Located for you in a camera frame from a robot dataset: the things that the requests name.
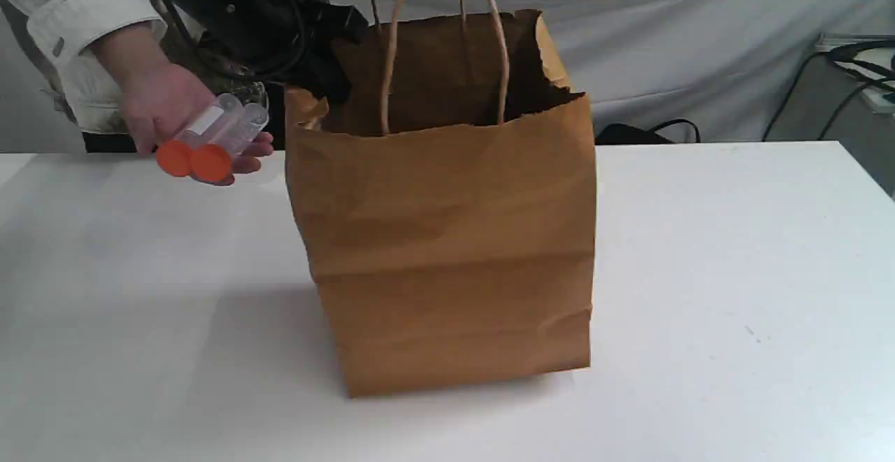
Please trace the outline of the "person's right forearm white sleeve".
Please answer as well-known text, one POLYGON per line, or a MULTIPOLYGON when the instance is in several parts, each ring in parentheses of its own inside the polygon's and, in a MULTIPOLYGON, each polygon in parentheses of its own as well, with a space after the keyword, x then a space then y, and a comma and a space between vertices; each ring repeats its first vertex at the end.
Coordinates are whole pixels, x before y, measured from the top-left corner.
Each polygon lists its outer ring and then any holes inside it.
POLYGON ((36 48, 57 69, 102 36, 147 23, 159 41, 167 25, 150 0, 7 0, 27 17, 36 48))

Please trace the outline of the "person's right hand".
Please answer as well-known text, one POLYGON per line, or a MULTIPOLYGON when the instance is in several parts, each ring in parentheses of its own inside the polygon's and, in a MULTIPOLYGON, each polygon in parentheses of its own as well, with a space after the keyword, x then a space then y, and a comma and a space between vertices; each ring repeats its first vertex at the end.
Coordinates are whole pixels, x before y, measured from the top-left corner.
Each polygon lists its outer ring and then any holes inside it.
POLYGON ((167 62, 126 73, 117 82, 122 90, 120 112, 141 155, 173 139, 215 100, 194 73, 167 62))

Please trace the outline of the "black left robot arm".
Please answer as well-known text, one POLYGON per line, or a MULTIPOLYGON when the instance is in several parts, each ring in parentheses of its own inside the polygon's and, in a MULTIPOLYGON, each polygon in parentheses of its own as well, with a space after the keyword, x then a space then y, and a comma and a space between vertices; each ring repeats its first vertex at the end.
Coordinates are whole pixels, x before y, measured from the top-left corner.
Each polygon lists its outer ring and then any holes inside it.
POLYGON ((350 83, 331 48, 358 43, 368 22, 329 0, 162 0, 199 61, 240 82, 302 87, 340 104, 350 83))

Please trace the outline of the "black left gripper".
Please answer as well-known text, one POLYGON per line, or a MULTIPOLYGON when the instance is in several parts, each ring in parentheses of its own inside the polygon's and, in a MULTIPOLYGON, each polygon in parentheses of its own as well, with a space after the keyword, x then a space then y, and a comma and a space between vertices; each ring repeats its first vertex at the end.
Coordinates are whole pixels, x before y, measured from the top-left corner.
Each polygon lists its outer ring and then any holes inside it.
POLYGON ((331 104, 342 104, 352 85, 339 64, 334 45, 361 43, 370 26, 368 20, 354 6, 303 4, 299 12, 304 29, 303 55, 287 70, 282 82, 306 89, 315 98, 326 98, 331 104))

